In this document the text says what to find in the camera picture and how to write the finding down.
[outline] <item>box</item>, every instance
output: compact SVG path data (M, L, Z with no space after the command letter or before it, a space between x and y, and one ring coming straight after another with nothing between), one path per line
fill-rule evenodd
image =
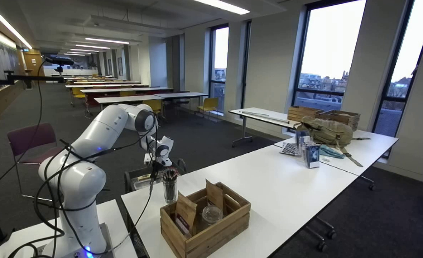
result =
M361 115L358 113L340 111L340 110L331 110L319 115L320 119L337 121L342 124L349 125L353 131L357 130L357 124L359 122L359 117Z
M223 190L224 218L216 224L186 238L176 226L176 202L160 208L160 231L177 258L205 258L248 228L251 204L223 183L215 183ZM201 212L207 206L207 191L203 188L189 196L197 204L194 227L201 220Z
M288 110L288 119L300 122L304 116L310 116L314 119L323 113L323 110L306 107L306 106L292 106Z

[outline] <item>pencil holder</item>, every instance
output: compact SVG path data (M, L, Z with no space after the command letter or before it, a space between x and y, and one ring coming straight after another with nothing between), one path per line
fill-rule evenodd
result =
M177 200L177 180L165 181L164 180L164 197L167 204Z

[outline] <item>ceiling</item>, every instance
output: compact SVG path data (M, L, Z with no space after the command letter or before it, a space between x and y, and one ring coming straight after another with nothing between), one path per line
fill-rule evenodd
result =
M56 53L84 44L76 41L92 44L86 37L137 44L144 34L168 37L181 34L184 28L220 18L241 21L285 10L277 0L225 2L250 13L237 15L193 0L0 0L0 13L33 48ZM17 38L11 38L21 46Z

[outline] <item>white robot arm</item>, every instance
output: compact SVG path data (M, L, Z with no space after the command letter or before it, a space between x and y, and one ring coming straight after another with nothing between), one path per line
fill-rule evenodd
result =
M163 137L157 140L152 137L156 133L158 124L148 105L130 106L125 104L111 105L100 112L90 123L81 136L71 144L72 151L80 157L89 157L103 150L110 149L118 139L123 129L136 131L141 137L141 147L148 151L155 163L162 166L170 166L168 155L173 146L173 140ZM46 180L62 168L65 160L69 165L79 158L70 155L68 150L63 150L54 160L47 158L39 167L39 176ZM106 250L106 241L99 228L97 207L94 202L96 195L103 189L106 182L105 172L97 165L81 161L64 170L61 176L60 190L63 194L64 209L79 209L92 203L86 209L68 211L67 217L76 230L79 240L92 253L102 253ZM57 177L51 180L51 186L57 188ZM59 212L62 228L65 235L57 239L56 258L62 258L76 250L81 249L75 239L63 212ZM43 254L52 254L52 242L46 245Z

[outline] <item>glass jar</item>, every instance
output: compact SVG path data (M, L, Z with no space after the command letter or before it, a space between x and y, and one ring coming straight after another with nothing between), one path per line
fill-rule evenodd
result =
M177 200L178 190L177 181L164 181L164 198L167 204L171 204Z
M222 220L223 213L220 208L215 205L208 205L203 209L202 212L202 229L206 229L209 226L216 224L216 222Z

